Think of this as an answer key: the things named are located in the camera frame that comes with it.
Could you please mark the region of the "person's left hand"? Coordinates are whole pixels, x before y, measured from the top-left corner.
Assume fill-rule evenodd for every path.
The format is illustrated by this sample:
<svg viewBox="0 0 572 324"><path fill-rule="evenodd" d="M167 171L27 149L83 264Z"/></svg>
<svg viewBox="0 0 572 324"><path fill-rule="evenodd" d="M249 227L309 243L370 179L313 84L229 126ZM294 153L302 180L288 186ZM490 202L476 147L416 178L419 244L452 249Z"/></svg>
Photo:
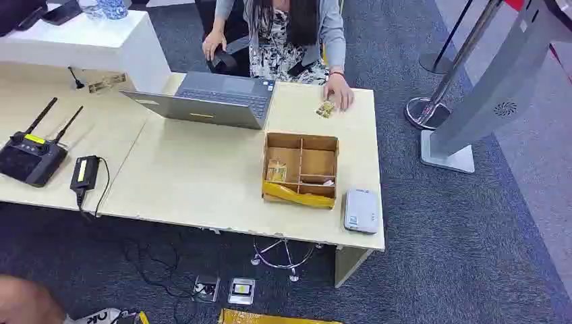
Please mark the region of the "person's left hand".
<svg viewBox="0 0 572 324"><path fill-rule="evenodd" d="M333 71L324 85L324 100L335 104L340 111L347 111L354 102L354 93L342 72Z"/></svg>

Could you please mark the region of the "person's right hand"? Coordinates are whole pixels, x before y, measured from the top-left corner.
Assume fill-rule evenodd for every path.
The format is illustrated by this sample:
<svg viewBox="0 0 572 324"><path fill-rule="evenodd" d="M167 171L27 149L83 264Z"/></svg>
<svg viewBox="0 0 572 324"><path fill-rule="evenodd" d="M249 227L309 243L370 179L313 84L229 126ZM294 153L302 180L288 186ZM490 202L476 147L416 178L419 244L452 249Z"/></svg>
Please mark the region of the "person's right hand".
<svg viewBox="0 0 572 324"><path fill-rule="evenodd" d="M227 40L222 30L213 29L202 43L202 51L207 61L212 61L218 48L226 51Z"/></svg>

